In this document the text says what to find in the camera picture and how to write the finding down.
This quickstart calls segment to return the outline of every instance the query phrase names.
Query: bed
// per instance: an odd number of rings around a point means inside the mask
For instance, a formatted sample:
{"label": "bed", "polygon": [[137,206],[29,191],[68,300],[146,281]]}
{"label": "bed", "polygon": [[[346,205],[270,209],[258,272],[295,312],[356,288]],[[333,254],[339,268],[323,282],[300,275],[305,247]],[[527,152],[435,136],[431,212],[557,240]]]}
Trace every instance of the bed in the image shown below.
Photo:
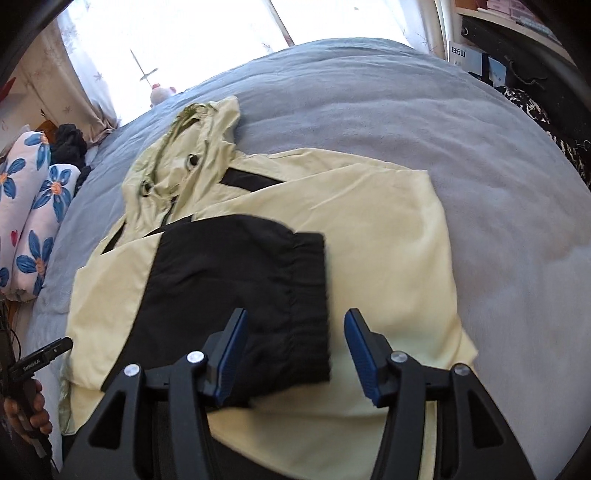
{"label": "bed", "polygon": [[[74,275],[124,208],[120,184],[183,106],[238,97],[238,148],[343,151],[425,169],[445,212],[479,376],[539,480],[591,424],[591,193],[523,111],[456,67],[388,40],[323,40],[222,73],[100,145],[56,238],[24,340],[64,335]],[[61,360],[40,371],[57,418]],[[51,436],[60,462],[61,438]]]}

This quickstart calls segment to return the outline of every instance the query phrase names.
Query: blue flower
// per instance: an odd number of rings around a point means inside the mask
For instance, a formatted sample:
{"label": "blue flower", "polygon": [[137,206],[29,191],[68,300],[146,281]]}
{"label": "blue flower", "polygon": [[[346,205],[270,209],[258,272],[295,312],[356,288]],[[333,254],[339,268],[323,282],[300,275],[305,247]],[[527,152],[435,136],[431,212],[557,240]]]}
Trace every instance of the blue flower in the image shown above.
{"label": "blue flower", "polygon": [[0,268],[0,287],[6,287],[8,285],[8,279],[10,278],[10,272],[6,267]]}
{"label": "blue flower", "polygon": [[33,295],[39,295],[43,288],[43,281],[45,280],[45,271],[51,250],[53,249],[53,237],[46,238],[43,242],[43,252],[39,244],[39,237],[31,230],[29,232],[29,250],[32,258],[28,255],[19,255],[17,257],[17,267],[23,273],[37,272],[37,279],[33,287]]}
{"label": "blue flower", "polygon": [[39,145],[39,151],[37,152],[37,170],[40,170],[43,166],[43,162],[47,162],[47,165],[51,163],[51,152],[49,150],[49,142],[45,133],[39,132],[31,135],[25,139],[25,145],[32,147],[33,145]]}
{"label": "blue flower", "polygon": [[10,178],[10,175],[21,171],[27,164],[24,158],[17,158],[5,171],[7,163],[8,160],[2,165],[2,173],[0,173],[0,200],[2,199],[2,191],[4,191],[7,197],[12,199],[17,196],[17,185],[14,183],[14,180]]}
{"label": "blue flower", "polygon": [[64,187],[70,180],[72,174],[71,169],[65,168],[61,171],[58,177],[58,169],[53,165],[49,169],[49,180],[44,180],[39,192],[43,192],[35,203],[33,203],[33,210],[42,207],[49,199],[53,197],[53,211],[56,213],[58,223],[64,219],[64,205],[68,207],[72,201],[72,194]]}

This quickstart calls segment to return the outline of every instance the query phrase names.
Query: wooden shelf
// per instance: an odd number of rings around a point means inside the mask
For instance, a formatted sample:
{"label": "wooden shelf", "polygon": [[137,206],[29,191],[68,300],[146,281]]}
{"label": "wooden shelf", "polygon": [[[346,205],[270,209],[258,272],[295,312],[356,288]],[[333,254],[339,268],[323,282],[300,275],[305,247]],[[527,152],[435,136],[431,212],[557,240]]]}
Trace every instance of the wooden shelf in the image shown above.
{"label": "wooden shelf", "polygon": [[487,20],[489,22],[496,23],[501,27],[510,28],[511,30],[516,31],[517,33],[525,35],[526,37],[529,37],[532,40],[541,43],[543,46],[548,47],[550,50],[556,52],[558,55],[565,58],[574,65],[573,59],[570,58],[568,52],[563,47],[558,45],[555,41],[550,40],[549,38],[539,34],[538,32],[528,27],[519,25],[518,23],[509,18],[500,17],[499,15],[491,14],[488,12],[481,12],[478,10],[470,10],[467,8],[459,7],[456,7],[456,13],[460,15],[465,15],[467,17],[480,18],[481,20]]}

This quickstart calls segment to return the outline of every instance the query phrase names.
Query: black and white patterned fabric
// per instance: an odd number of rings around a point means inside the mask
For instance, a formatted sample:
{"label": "black and white patterned fabric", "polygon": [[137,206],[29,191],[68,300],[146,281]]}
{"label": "black and white patterned fabric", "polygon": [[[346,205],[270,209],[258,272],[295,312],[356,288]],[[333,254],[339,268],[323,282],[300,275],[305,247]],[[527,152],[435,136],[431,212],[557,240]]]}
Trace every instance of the black and white patterned fabric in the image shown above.
{"label": "black and white patterned fabric", "polygon": [[[509,99],[511,103],[514,103],[519,108],[521,108],[538,124],[540,122],[544,122],[548,125],[551,125],[550,119],[545,110],[538,103],[532,100],[532,98],[523,90],[505,86],[500,86],[496,89],[505,95],[505,97]],[[578,150],[574,148],[574,146],[570,145],[564,138],[557,136],[555,131],[551,133],[546,129],[546,133],[548,133],[548,136],[556,143],[556,145],[558,145],[558,148],[562,150],[566,158],[569,159],[569,162],[571,162],[572,166],[581,176],[581,179],[584,181],[585,185],[591,190],[591,172],[589,172],[589,170],[586,168]]]}

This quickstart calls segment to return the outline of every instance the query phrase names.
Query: white pillow with blue flowers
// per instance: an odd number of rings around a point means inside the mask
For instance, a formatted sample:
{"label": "white pillow with blue flowers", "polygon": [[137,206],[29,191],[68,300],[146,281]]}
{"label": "white pillow with blue flowers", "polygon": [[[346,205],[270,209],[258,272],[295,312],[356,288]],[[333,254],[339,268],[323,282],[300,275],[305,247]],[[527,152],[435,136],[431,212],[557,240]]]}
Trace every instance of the white pillow with blue flowers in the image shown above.
{"label": "white pillow with blue flowers", "polygon": [[26,301],[39,295],[56,233],[72,201],[79,175],[80,170],[74,165],[56,164],[49,168],[17,246],[11,285],[15,299]]}
{"label": "white pillow with blue flowers", "polygon": [[11,291],[15,250],[31,204],[47,178],[50,150],[42,132],[26,132],[0,166],[0,290]]}

